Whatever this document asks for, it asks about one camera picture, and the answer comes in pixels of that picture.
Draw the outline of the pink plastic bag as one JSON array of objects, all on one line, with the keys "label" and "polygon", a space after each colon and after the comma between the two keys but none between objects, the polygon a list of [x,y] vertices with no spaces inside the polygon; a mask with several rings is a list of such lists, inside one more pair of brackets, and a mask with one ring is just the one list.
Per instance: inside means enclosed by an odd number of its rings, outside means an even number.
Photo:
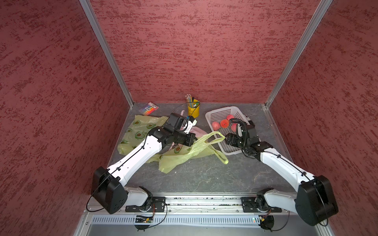
[{"label": "pink plastic bag", "polygon": [[[202,129],[196,127],[196,126],[191,128],[190,133],[194,133],[197,139],[203,137],[204,135],[207,135],[207,132],[205,132],[204,130],[202,130]],[[177,146],[181,147],[182,145],[173,143],[169,150],[175,149]]]}]

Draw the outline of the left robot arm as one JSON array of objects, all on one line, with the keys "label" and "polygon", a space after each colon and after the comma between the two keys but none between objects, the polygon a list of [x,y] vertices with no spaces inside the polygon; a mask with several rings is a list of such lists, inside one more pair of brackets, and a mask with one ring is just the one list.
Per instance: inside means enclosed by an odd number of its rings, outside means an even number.
[{"label": "left robot arm", "polygon": [[115,164],[95,170],[92,194],[109,214],[118,212],[122,207],[136,206],[148,211],[153,195],[143,187],[127,187],[135,172],[155,154],[167,152],[173,144],[190,147],[196,140],[190,130],[197,123],[192,117],[170,114],[163,126],[154,126],[144,136],[144,140],[128,155]]}]

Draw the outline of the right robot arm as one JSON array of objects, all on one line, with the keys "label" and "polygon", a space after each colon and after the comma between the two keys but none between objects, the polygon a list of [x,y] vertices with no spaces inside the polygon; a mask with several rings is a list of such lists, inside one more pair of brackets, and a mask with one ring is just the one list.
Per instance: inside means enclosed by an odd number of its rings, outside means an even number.
[{"label": "right robot arm", "polygon": [[281,155],[271,144],[257,135],[255,125],[240,119],[230,119],[236,131],[226,135],[227,145],[240,148],[242,153],[273,169],[294,189],[292,193],[266,188],[257,192],[253,204],[260,212],[281,208],[294,212],[310,226],[315,226],[339,212],[331,182],[325,176],[315,176]]}]

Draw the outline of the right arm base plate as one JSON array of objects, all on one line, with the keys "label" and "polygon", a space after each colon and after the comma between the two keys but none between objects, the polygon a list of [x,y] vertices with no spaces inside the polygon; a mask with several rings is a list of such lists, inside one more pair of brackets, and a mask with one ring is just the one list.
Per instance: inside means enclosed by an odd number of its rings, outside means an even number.
[{"label": "right arm base plate", "polygon": [[244,213],[281,213],[282,209],[268,206],[262,197],[242,197],[242,208]]}]

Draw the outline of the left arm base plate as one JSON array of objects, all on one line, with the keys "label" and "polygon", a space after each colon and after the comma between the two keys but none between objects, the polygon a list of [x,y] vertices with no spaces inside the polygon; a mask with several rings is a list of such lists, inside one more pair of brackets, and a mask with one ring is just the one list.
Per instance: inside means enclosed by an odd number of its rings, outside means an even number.
[{"label": "left arm base plate", "polygon": [[125,212],[161,213],[165,211],[165,197],[149,197],[142,206],[126,206]]}]

